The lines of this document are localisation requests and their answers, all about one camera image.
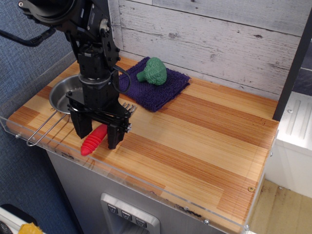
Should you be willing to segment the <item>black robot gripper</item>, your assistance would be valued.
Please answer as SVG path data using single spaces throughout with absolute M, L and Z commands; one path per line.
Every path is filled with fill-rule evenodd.
M 88 136 L 92 131 L 92 121 L 100 123 L 124 122 L 125 109 L 119 103 L 120 90 L 119 79 L 81 80 L 82 91 L 74 91 L 67 94 L 69 98 L 68 110 L 74 125 L 76 134 L 80 138 Z M 108 125 L 108 147 L 115 149 L 124 138 L 124 127 L 122 125 Z

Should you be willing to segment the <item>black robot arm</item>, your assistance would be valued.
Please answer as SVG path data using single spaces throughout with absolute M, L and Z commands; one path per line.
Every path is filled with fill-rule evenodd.
M 120 60 L 105 0 L 22 0 L 24 14 L 36 23 L 63 32 L 79 64 L 81 91 L 66 94 L 74 128 L 83 138 L 92 121 L 107 126 L 108 146 L 116 148 L 131 125 L 130 111 L 119 103 Z

